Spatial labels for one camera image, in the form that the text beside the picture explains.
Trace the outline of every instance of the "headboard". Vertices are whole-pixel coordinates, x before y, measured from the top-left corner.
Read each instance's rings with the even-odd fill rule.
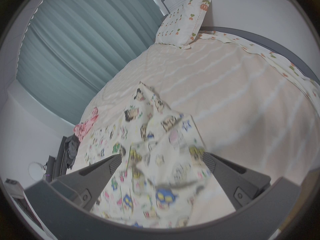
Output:
[[[184,1],[161,0],[168,13]],[[300,67],[307,76],[314,80],[320,78],[320,48],[306,21],[289,0],[211,0],[202,26],[242,30],[267,38],[303,61],[313,71],[310,75]]]

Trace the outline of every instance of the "dark gray garment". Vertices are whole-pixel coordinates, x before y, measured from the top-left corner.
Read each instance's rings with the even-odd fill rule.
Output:
[[[72,169],[78,154],[80,141],[76,135],[71,135],[64,142],[64,156],[66,158],[66,167]]]

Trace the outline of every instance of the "curtain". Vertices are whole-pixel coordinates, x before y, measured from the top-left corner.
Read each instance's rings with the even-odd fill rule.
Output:
[[[17,80],[77,124],[98,91],[154,43],[162,17],[153,0],[43,0],[22,41]]]

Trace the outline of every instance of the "pillowcase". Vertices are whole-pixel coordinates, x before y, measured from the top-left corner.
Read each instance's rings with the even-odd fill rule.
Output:
[[[156,44],[174,45],[189,49],[205,18],[211,0],[186,0],[170,13],[159,27]]]

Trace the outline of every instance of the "blue star print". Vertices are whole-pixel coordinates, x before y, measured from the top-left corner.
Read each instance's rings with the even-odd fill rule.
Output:
[[[189,128],[192,128],[191,125],[190,125],[190,120],[183,121],[182,122],[182,129],[185,129],[186,132],[187,132]]]

